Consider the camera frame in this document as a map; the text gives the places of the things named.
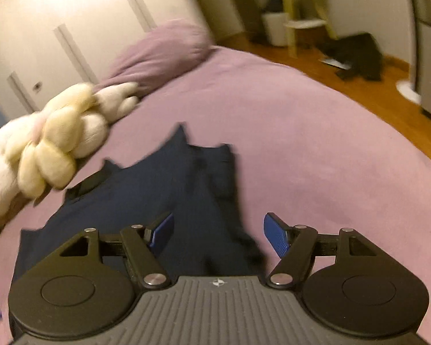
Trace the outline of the dark clothes pile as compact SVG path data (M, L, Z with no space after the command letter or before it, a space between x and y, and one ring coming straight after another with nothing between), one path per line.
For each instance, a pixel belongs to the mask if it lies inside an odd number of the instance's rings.
M317 48L323 55L349 66L336 72L341 80L347 81L358 76L367 81L382 80L384 58L369 33L328 39L318 44Z

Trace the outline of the white floor fan base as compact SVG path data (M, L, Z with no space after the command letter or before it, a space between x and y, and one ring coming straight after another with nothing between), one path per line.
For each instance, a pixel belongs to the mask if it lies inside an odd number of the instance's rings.
M396 83L396 89L407 101L416 105L421 104L420 94L413 89L413 84L408 79L399 80Z

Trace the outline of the pink pillow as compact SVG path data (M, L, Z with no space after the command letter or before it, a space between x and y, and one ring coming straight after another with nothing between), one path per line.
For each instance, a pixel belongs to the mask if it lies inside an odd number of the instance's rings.
M213 46L205 28L187 20L170 20L123 50L95 91L136 83L136 94L148 95L207 60Z

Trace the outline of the cream plush toy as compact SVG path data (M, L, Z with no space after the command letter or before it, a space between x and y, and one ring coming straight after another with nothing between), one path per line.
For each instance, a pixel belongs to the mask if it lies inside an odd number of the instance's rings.
M63 189L77 160L95 153L110 126L138 105L139 85L127 82L95 90L77 83L49 100L41 111L0 128L0 218L22 195L39 199L47 188Z

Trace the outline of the white waste bin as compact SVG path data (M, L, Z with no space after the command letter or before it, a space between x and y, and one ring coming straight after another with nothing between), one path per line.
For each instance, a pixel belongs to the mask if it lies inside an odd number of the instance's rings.
M261 17L265 26L268 43L274 47L286 47L287 36L285 24L288 20L287 14L284 12L264 13Z

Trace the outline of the navy blue zip jacket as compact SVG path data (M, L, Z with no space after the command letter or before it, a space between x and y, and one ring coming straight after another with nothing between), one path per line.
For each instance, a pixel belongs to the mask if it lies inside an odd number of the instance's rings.
M265 255L241 222L231 147L192 146L179 125L157 151L130 167L106 160L66 191L43 228L23 230L14 277L85 228L116 234L164 213L174 215L174 233L158 261L170 278L265 273Z

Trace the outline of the pink fuzzy bed blanket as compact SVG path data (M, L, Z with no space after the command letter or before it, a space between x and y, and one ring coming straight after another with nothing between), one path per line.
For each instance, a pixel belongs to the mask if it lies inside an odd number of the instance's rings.
M425 283L420 335L431 343L431 160L417 147L303 73L219 47L117 122L77 179L106 158L135 164L179 122L197 146L233 147L244 225L270 263L268 212L322 233L352 227Z

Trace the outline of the yellow wooden side shelf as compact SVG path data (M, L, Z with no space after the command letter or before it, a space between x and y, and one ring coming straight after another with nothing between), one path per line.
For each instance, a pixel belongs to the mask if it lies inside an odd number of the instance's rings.
M282 5L286 14L284 27L290 57L297 57L298 30L324 27L330 39L337 39L328 17L327 0L282 0Z

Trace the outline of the white wardrobe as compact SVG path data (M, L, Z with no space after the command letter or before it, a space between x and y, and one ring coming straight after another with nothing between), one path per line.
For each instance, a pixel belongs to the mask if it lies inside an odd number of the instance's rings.
M205 24L195 0L0 0L1 111L17 118L98 82L125 47L178 18Z

